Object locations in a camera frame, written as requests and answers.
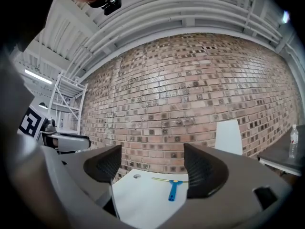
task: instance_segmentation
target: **blue tool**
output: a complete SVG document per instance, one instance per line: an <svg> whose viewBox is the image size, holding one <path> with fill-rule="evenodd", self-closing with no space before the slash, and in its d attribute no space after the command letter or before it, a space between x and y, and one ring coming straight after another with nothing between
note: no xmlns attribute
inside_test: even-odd
<svg viewBox="0 0 305 229"><path fill-rule="evenodd" d="M168 197L168 201L170 201L170 202L175 201L176 193L177 193L177 186L181 185L182 183L188 183L188 181L165 180L165 179L154 178L154 177L152 177L152 179L158 180L158 181L167 181L172 185L172 189L171 189L170 195Z"/></svg>

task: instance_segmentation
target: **white ceiling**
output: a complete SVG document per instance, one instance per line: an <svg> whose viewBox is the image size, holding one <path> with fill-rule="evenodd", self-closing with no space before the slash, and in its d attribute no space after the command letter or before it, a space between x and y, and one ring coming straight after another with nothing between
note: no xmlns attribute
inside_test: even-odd
<svg viewBox="0 0 305 229"><path fill-rule="evenodd" d="M74 0L54 0L45 29L16 66L55 82L60 71L85 79L107 61L137 45L174 34L215 32L243 37L279 53L285 49L303 67L303 48L283 11L272 0L122 0L105 16ZM35 94L51 95L53 85L26 78Z"/></svg>

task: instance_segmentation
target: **blue handle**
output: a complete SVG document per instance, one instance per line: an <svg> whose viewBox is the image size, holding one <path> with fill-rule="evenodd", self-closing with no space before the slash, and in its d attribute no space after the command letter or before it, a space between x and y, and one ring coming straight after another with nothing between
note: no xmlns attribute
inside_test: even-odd
<svg viewBox="0 0 305 229"><path fill-rule="evenodd" d="M172 189L168 197L168 201L174 202L176 198L177 183L171 183L171 184L172 184Z"/></svg>

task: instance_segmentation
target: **water bottle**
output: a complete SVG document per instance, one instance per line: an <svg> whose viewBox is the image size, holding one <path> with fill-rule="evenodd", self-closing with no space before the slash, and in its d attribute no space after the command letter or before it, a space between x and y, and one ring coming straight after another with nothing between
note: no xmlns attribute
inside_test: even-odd
<svg viewBox="0 0 305 229"><path fill-rule="evenodd" d="M299 139L299 133L297 132L296 125L292 125L292 131L290 133L290 147L289 147L289 157L295 158L297 142Z"/></svg>

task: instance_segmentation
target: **brick wall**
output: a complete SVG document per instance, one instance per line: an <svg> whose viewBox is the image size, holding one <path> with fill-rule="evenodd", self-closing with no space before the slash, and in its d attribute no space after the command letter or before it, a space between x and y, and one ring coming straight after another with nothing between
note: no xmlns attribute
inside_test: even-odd
<svg viewBox="0 0 305 229"><path fill-rule="evenodd" d="M237 118L244 155L303 120L285 61L240 38L185 34L129 50L86 81L81 133L92 148L121 144L133 167L185 173L183 143L214 147L216 122Z"/></svg>

